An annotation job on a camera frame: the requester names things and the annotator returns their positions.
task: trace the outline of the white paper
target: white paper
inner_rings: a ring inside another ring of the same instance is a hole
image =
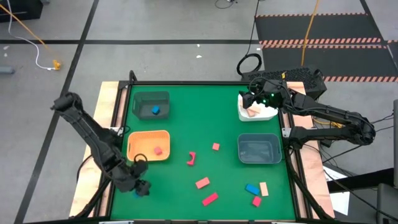
[[[327,167],[323,167],[323,170],[327,172],[333,179],[338,180],[341,178],[345,178],[347,176],[340,174],[334,170],[331,170]],[[326,180],[332,180],[329,176],[326,176]],[[342,192],[342,193],[333,193],[330,194],[331,204],[333,209],[337,212],[340,212],[344,215],[348,215],[348,205],[349,205],[349,192]]]

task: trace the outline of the black metal frame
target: black metal frame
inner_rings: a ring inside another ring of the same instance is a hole
[[[120,99],[121,99],[121,93],[122,90],[127,87],[127,93],[126,93],[126,100],[124,102],[124,109],[123,109],[123,115],[122,115],[122,122],[121,122],[121,126],[125,126],[126,125],[126,113],[128,111],[129,108],[129,102],[130,102],[130,96],[131,96],[131,90],[133,88],[133,86],[151,86],[151,85],[219,85],[219,86],[225,86],[225,85],[242,85],[242,86],[247,86],[249,84],[249,82],[235,82],[235,81],[229,81],[229,82],[214,82],[214,81],[134,81],[134,80],[130,80],[130,81],[120,81],[119,82],[119,86],[118,86],[118,93],[116,95],[116,102],[115,102],[115,106],[114,106],[114,112],[113,112],[113,118],[112,118],[112,125],[116,124],[116,117],[117,117],[117,112],[119,111],[119,107],[120,107]],[[279,117],[279,124],[281,127],[284,127],[284,119],[282,116],[282,113],[279,112],[278,114]],[[289,156],[289,153],[284,150],[285,152],[285,157]],[[305,184],[305,178],[304,178],[304,173],[303,173],[303,164],[302,164],[302,160],[301,160],[301,156],[300,156],[300,152],[299,151],[295,151],[296,153],[296,163],[297,163],[297,167],[298,170],[300,172],[300,180]],[[290,174],[290,172],[288,172],[288,179],[289,179],[289,185],[290,185],[290,191],[292,194],[292,202],[293,202],[293,208],[294,208],[294,213],[295,213],[295,217],[296,219],[300,218],[300,210],[299,210],[299,202],[297,199],[297,193],[296,193],[296,188],[295,188],[295,184],[293,181],[293,178]],[[111,188],[110,188],[110,193],[109,193],[109,197],[108,197],[108,202],[107,202],[107,206],[106,206],[106,217],[110,217],[111,215],[111,210],[112,210],[112,206],[113,206],[113,197],[114,197],[114,191],[115,191],[115,187],[113,185],[113,183],[111,183]],[[99,215],[99,208],[100,206],[96,206],[96,213],[95,215]],[[307,213],[307,218],[312,218],[312,209],[311,206],[309,205],[309,203],[307,202],[307,200],[305,200],[305,209],[306,209],[306,213]],[[159,220],[159,221],[150,221],[151,223],[167,223],[168,220]]]

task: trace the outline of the wooden table frame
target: wooden table frame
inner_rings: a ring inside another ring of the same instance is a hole
[[[102,127],[120,127],[124,123],[125,114],[125,100],[129,94],[128,81],[120,82],[103,82],[99,91],[98,101],[95,109],[93,118]],[[247,85],[243,82],[135,82],[135,85]],[[288,82],[288,87],[298,92],[305,94],[305,89],[302,82]],[[313,123],[310,116],[293,116],[293,122],[289,122],[289,116],[283,115],[283,121],[285,127],[290,127],[291,124],[296,126],[303,126],[305,128],[312,128]],[[313,146],[318,149],[316,141],[307,142],[309,146]],[[90,155],[90,148],[87,146],[85,150],[84,158]],[[307,185],[307,189],[313,195],[315,200],[322,206],[324,211],[331,217],[334,217],[333,207],[331,206],[330,195],[326,183],[325,174],[323,171],[323,164],[320,154],[314,149],[308,146],[304,146],[300,151],[292,154],[292,163],[294,169],[300,174],[301,177],[305,177],[304,182]],[[84,206],[91,199],[92,195],[97,190],[101,179],[101,171],[98,169],[93,160],[89,160],[81,169],[80,178],[78,180],[75,196],[73,198],[72,207],[70,210],[70,216],[76,215],[80,212]],[[311,211],[306,204],[306,200],[303,194],[293,183],[290,183],[292,187],[292,195],[297,196],[297,200],[294,200],[296,205],[295,214],[296,217],[301,218],[317,218],[314,211]],[[103,197],[100,201],[100,206],[96,206],[94,212],[90,216],[107,216],[110,214],[110,207],[108,202],[112,200],[109,196],[110,192],[113,192],[113,188],[109,185],[105,190]]]

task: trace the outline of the white container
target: white container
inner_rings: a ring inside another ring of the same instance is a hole
[[[253,103],[253,106],[257,106],[261,109],[260,113],[256,113],[253,117],[249,117],[246,109],[243,109],[242,106],[239,105],[239,101],[243,100],[241,95],[238,95],[238,115],[241,121],[268,121],[278,114],[278,109],[274,109],[266,107],[263,104],[258,104],[256,102]]]

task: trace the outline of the gray plastic container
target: gray plastic container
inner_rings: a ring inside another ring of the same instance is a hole
[[[277,164],[282,160],[280,141],[275,134],[241,134],[238,156],[245,164]]]
[[[159,114],[153,114],[152,108],[158,106]],[[167,119],[170,113],[170,95],[167,91],[146,91],[134,94],[132,113],[139,119]]]

